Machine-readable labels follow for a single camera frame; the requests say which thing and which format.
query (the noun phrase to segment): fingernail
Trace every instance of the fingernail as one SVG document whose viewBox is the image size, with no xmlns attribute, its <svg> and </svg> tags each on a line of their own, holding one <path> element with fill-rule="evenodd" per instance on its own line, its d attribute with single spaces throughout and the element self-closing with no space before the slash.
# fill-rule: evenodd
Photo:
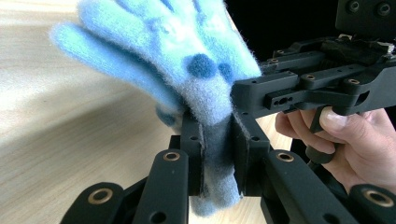
<svg viewBox="0 0 396 224">
<path fill-rule="evenodd" d="M 320 123 L 328 129 L 340 131 L 347 125 L 347 117 L 337 115 L 331 108 L 326 107 L 320 115 Z"/>
</svg>

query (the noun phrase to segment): fuzzy glove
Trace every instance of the fuzzy glove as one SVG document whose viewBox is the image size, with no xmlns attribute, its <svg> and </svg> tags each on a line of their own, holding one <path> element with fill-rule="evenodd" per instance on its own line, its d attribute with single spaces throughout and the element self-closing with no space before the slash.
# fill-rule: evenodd
<svg viewBox="0 0 396 224">
<path fill-rule="evenodd" d="M 165 105 L 165 115 L 171 115 L 170 118 L 183 110 L 177 102 L 184 99 L 201 122 L 205 154 L 204 193 L 201 197 L 191 198 L 193 211 L 207 216 L 237 203 L 240 196 L 228 146 L 233 110 L 230 91 L 235 80 L 258 77 L 261 72 L 245 43 L 231 27 L 222 1 L 85 0 L 79 4 L 78 12 L 84 28 L 65 24 L 53 32 L 53 39 L 61 49 L 146 91 Z M 111 52 L 120 57 L 111 60 L 112 53 L 90 52 L 89 47 L 73 52 L 74 47 L 64 44 L 71 43 L 71 37 L 59 38 L 59 34 L 64 33 L 90 36 L 89 39 L 96 39 L 96 42 L 79 40 L 78 46 L 83 48 L 95 43 L 99 47 L 97 51 L 102 52 L 101 47 L 111 48 L 114 49 Z M 95 60 L 102 60 L 103 64 L 93 63 Z M 111 66 L 107 69 L 104 64 L 109 62 L 116 62 L 122 69 Z M 145 69 L 140 69 L 136 62 L 152 64 L 158 72 L 145 72 L 144 81 L 138 81 Z M 123 69 L 132 71 L 128 76 L 130 79 L 121 75 L 125 74 Z M 169 93 L 169 98 L 166 96 L 167 100 L 164 100 L 162 95 L 156 94 L 153 85 L 161 92 Z M 176 106 L 168 104 L 171 99 Z"/>
</svg>

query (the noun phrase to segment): black plastic part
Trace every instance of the black plastic part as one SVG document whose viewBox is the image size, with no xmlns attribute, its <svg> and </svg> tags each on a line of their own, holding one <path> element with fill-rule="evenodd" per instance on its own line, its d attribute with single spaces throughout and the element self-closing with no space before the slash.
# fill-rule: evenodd
<svg viewBox="0 0 396 224">
<path fill-rule="evenodd" d="M 362 224 L 396 223 L 396 196 L 373 185 L 356 185 L 349 193 L 351 212 Z"/>
<path fill-rule="evenodd" d="M 264 167 L 290 223 L 358 223 L 297 154 L 273 150 Z"/>
<path fill-rule="evenodd" d="M 122 187 L 113 183 L 99 183 L 82 191 L 70 206 L 62 224 L 121 223 L 124 210 Z"/>
<path fill-rule="evenodd" d="M 316 150 L 314 147 L 307 146 L 305 150 L 306 156 L 316 164 L 325 164 L 329 163 L 334 157 L 333 154 L 324 153 Z"/>
<path fill-rule="evenodd" d="M 158 153 L 133 223 L 188 223 L 188 171 L 189 157 L 185 152 L 168 149 Z"/>
<path fill-rule="evenodd" d="M 180 135 L 171 135 L 171 140 L 169 141 L 168 148 L 178 148 L 180 149 Z"/>
<path fill-rule="evenodd" d="M 365 67 L 358 64 L 334 67 L 322 71 L 304 74 L 301 76 L 299 88 L 315 90 L 324 87 L 332 87 L 339 84 L 346 77 L 356 76 L 364 71 Z"/>
<path fill-rule="evenodd" d="M 326 57 L 343 64 L 358 63 L 370 66 L 380 62 L 380 59 L 389 53 L 389 46 L 371 40 L 349 39 L 345 36 L 323 41 L 321 50 L 326 53 Z"/>
<path fill-rule="evenodd" d="M 261 63 L 261 69 L 265 75 L 273 74 L 275 71 L 284 70 L 306 70 L 317 68 L 325 54 L 319 51 L 300 52 L 269 59 L 266 63 Z"/>
<path fill-rule="evenodd" d="M 395 0 L 338 0 L 335 22 L 338 30 L 391 41 L 396 37 L 395 26 Z"/>
<path fill-rule="evenodd" d="M 137 206 L 140 202 L 143 189 L 146 186 L 147 178 L 143 178 L 139 182 L 135 183 L 128 189 L 124 190 L 124 201 L 123 206 L 120 209 L 125 211 L 125 215 L 122 219 L 122 224 L 131 224 L 136 213 Z"/>
<path fill-rule="evenodd" d="M 311 126 L 309 127 L 309 131 L 311 133 L 318 133 L 318 132 L 323 131 L 323 128 L 320 126 L 320 121 L 319 120 L 320 120 L 321 112 L 323 111 L 324 107 L 326 107 L 326 106 L 325 105 L 324 106 L 320 106 L 320 107 L 317 108 L 317 111 L 315 111 L 315 116 L 312 119 Z"/>
<path fill-rule="evenodd" d="M 254 118 L 287 110 L 290 109 L 289 105 L 269 110 L 264 106 L 265 95 L 274 91 L 294 88 L 297 83 L 298 76 L 292 72 L 236 81 L 232 90 L 233 103 L 239 110 L 248 112 Z"/>
<path fill-rule="evenodd" d="M 189 156 L 189 195 L 201 193 L 202 185 L 202 129 L 198 121 L 190 114 L 183 116 L 181 127 L 180 149 Z"/>
<path fill-rule="evenodd" d="M 314 109 L 323 105 L 352 106 L 358 95 L 348 95 L 339 91 L 320 89 L 312 91 L 277 91 L 265 96 L 264 105 L 271 111 L 279 108 Z"/>
<path fill-rule="evenodd" d="M 320 46 L 322 45 L 323 41 L 334 40 L 334 39 L 335 37 L 329 36 L 329 37 L 320 37 L 316 39 L 294 42 L 287 49 L 275 50 L 273 53 L 273 58 L 318 50 L 320 49 Z"/>
<path fill-rule="evenodd" d="M 256 120 L 241 110 L 233 112 L 233 163 L 239 191 L 245 196 L 262 196 L 259 175 L 262 158 L 271 149 L 270 141 Z"/>
<path fill-rule="evenodd" d="M 279 198 L 277 198 L 277 200 L 271 200 L 267 197 L 262 197 L 260 206 L 267 224 L 290 223 L 289 216 L 286 213 L 285 207 L 282 205 Z"/>
<path fill-rule="evenodd" d="M 342 90 L 359 97 L 353 106 L 334 105 L 332 110 L 339 115 L 350 115 L 396 105 L 395 74 L 395 62 L 378 63 L 358 76 L 345 79 Z"/>
</svg>

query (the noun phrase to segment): screw hole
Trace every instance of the screw hole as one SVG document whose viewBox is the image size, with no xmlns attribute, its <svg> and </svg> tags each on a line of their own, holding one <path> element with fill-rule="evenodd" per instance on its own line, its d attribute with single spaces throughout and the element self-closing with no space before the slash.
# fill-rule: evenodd
<svg viewBox="0 0 396 224">
<path fill-rule="evenodd" d="M 358 1 L 351 1 L 348 4 L 348 11 L 349 12 L 357 12 L 359 10 L 359 2 Z"/>
<path fill-rule="evenodd" d="M 360 82 L 358 80 L 356 80 L 356 79 L 349 79 L 348 82 L 350 82 L 352 84 L 355 84 L 355 85 L 360 84 Z"/>
<path fill-rule="evenodd" d="M 113 197 L 113 190 L 111 189 L 97 189 L 92 192 L 88 197 L 88 202 L 90 204 L 102 204 L 106 203 Z"/>
<path fill-rule="evenodd" d="M 163 212 L 156 212 L 151 216 L 151 223 L 163 223 L 166 220 L 166 214 Z"/>
<path fill-rule="evenodd" d="M 392 207 L 394 205 L 394 202 L 390 197 L 373 189 L 364 189 L 363 195 L 370 202 L 382 207 Z"/>
<path fill-rule="evenodd" d="M 284 153 L 284 152 L 280 152 L 276 155 L 276 157 L 281 160 L 281 161 L 287 161 L 287 162 L 291 162 L 294 161 L 294 157 L 292 157 L 291 155 Z"/>
<path fill-rule="evenodd" d="M 180 158 L 180 154 L 176 152 L 168 152 L 163 155 L 163 159 L 166 161 L 177 161 Z"/>
<path fill-rule="evenodd" d="M 280 99 L 279 104 L 283 105 L 285 104 L 289 99 L 287 97 Z"/>
<path fill-rule="evenodd" d="M 376 12 L 380 16 L 388 16 L 388 14 L 390 13 L 390 5 L 388 3 L 381 3 L 378 5 Z"/>
<path fill-rule="evenodd" d="M 315 77 L 312 76 L 312 75 L 308 75 L 308 76 L 306 76 L 306 78 L 311 79 L 311 80 L 314 80 L 314 79 L 315 79 Z"/>
</svg>

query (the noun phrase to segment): screw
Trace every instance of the screw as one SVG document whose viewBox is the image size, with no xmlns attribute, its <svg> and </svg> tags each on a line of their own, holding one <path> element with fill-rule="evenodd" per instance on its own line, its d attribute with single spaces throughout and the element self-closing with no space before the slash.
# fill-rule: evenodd
<svg viewBox="0 0 396 224">
<path fill-rule="evenodd" d="M 378 4 L 376 7 L 376 13 L 382 17 L 388 16 L 390 14 L 390 5 L 385 2 Z"/>
<path fill-rule="evenodd" d="M 355 13 L 359 10 L 359 2 L 358 1 L 350 1 L 347 8 L 350 12 Z"/>
</svg>

